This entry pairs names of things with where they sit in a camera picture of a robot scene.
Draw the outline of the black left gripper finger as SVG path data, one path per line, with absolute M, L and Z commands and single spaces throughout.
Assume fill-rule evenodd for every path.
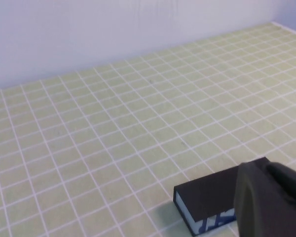
M 234 209 L 241 237 L 296 237 L 296 171 L 278 162 L 239 165 Z

